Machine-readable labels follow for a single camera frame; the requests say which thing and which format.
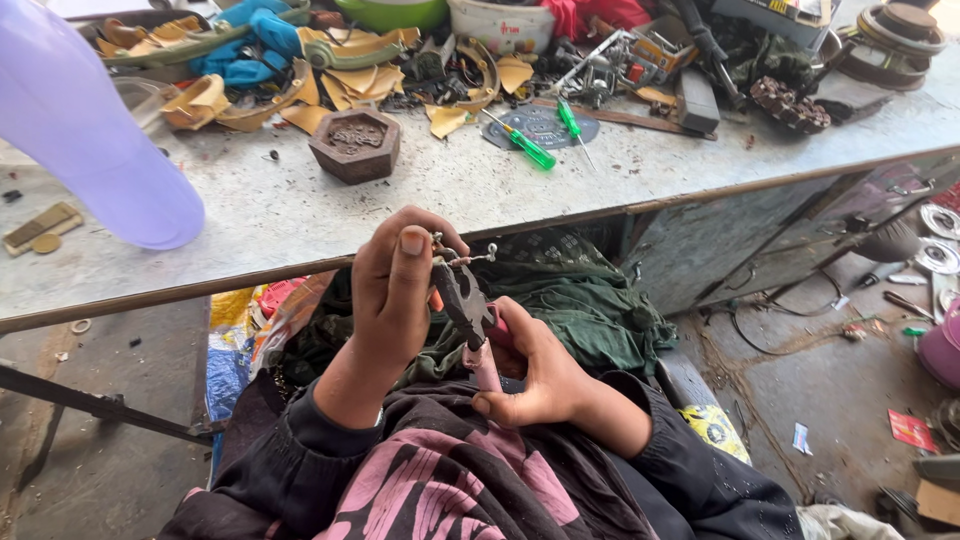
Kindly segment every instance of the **lilac plastic jug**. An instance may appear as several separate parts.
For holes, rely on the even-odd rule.
[[[132,244],[176,248],[204,226],[197,191],[136,126],[90,45],[31,0],[0,1],[0,138]]]

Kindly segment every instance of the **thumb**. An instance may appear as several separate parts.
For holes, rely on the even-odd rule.
[[[527,392],[477,392],[471,404],[473,410],[492,418],[500,426],[527,426],[538,421],[537,396]]]
[[[383,312],[405,320],[411,309],[423,311],[433,267],[432,239],[423,227],[404,227],[396,240]]]

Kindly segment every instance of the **metal workbench top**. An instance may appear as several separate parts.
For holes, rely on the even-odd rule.
[[[41,167],[0,153],[0,187],[24,195],[3,206],[0,228],[12,230],[57,201],[77,206],[86,218],[54,253],[0,257],[0,332],[342,266],[404,205],[442,215],[476,237],[960,149],[958,67],[960,45],[953,42],[933,59],[923,88],[897,95],[870,118],[814,136],[788,133],[756,108],[725,113],[717,141],[603,122],[589,144],[599,172],[577,147],[553,151],[557,166],[536,171],[520,153],[483,140],[483,119],[437,140],[423,111],[415,110],[395,114],[403,135],[394,175],[350,186],[320,169],[297,128],[275,130],[268,123],[252,134],[174,135],[160,121],[152,139],[182,163],[206,207],[200,235],[162,252],[114,237]],[[610,108],[642,113],[645,106],[618,100]],[[271,150],[279,152],[278,161],[267,157]]]

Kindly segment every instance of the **red packet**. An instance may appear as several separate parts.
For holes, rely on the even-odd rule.
[[[937,450],[936,445],[933,444],[930,429],[923,420],[900,414],[889,408],[887,412],[890,413],[890,431],[893,433],[895,439],[930,452],[940,452]]]

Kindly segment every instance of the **pink plastic bucket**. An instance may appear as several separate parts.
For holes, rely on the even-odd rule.
[[[920,362],[938,381],[960,389],[960,299],[944,315],[944,324],[924,334],[917,347]]]

